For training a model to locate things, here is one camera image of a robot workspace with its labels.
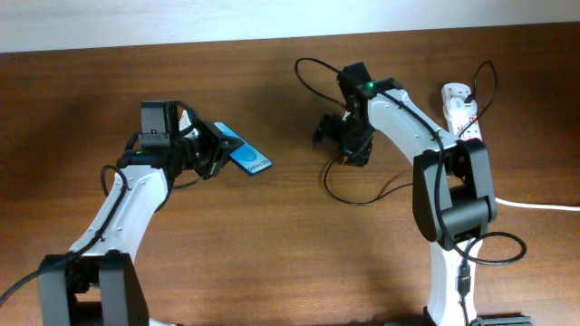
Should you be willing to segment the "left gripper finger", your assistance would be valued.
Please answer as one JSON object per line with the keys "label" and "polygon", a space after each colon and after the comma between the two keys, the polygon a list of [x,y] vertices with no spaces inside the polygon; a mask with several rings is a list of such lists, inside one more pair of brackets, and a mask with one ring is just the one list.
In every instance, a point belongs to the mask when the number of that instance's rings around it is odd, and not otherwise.
{"label": "left gripper finger", "polygon": [[218,149],[214,157],[209,161],[206,179],[216,177],[229,161],[229,153],[225,149]]}
{"label": "left gripper finger", "polygon": [[245,144],[242,139],[225,134],[211,121],[206,122],[206,127],[208,130],[206,140],[208,149],[217,149],[220,146],[225,146],[227,149],[238,149]]}

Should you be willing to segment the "blue Galaxy smartphone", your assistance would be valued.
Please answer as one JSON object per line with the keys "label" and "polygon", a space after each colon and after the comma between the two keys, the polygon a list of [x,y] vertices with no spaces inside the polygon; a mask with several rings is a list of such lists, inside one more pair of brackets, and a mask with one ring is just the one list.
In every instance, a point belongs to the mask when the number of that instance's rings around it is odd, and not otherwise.
{"label": "blue Galaxy smartphone", "polygon": [[249,176],[255,176],[273,166],[273,162],[269,158],[267,158],[260,151],[258,151],[252,145],[250,145],[248,142],[242,139],[225,123],[218,121],[215,122],[215,125],[225,135],[240,139],[244,142],[244,144],[241,147],[234,150],[229,155],[229,158]]}

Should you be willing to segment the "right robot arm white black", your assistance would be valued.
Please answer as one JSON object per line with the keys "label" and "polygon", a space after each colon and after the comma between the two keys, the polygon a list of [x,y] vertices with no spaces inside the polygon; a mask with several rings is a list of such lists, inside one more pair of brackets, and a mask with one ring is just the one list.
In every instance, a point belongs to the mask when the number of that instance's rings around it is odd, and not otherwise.
{"label": "right robot arm white black", "polygon": [[343,116],[321,118],[313,142],[334,141],[339,158],[363,167],[376,133],[384,134],[413,167],[412,213],[430,243],[431,289],[424,309],[428,325],[475,325],[475,266],[498,207],[488,150],[431,120],[393,78],[374,80],[361,62],[338,71]]}

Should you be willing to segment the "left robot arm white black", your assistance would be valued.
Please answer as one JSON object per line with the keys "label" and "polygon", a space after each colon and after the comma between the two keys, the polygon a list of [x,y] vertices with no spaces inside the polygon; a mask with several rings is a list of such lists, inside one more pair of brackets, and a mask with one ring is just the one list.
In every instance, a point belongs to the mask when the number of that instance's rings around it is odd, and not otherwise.
{"label": "left robot arm white black", "polygon": [[134,267],[150,220],[176,178],[214,177],[243,140],[202,120],[182,101],[144,101],[141,127],[111,166],[114,182],[91,225],[66,254],[41,263],[45,325],[155,325]]}

